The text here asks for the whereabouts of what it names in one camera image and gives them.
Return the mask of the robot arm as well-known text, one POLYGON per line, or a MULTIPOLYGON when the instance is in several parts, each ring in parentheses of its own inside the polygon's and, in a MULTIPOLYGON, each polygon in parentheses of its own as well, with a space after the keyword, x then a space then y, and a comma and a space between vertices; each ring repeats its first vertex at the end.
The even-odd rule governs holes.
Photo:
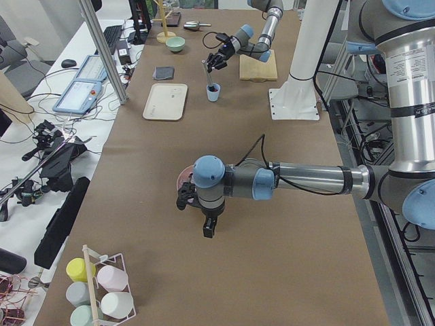
POLYGON ((252 0, 247 4, 266 13, 264 27, 256 43, 249 40, 254 35, 254 30, 248 24, 244 24, 234 35, 218 33, 215 38, 222 44, 219 50, 210 53, 205 61, 208 73, 212 70, 220 70, 227 66, 227 61, 234 55, 246 55, 248 57, 267 62, 271 55, 271 45, 275 38, 275 29, 284 12, 283 2, 280 0, 252 0))
POLYGON ((177 207, 203 212, 206 237, 214 235, 227 197, 268 200, 279 188, 353 194, 434 228, 434 2, 350 1, 347 7, 346 51, 384 60, 390 121, 360 134, 355 168, 199 158, 177 180, 177 207))

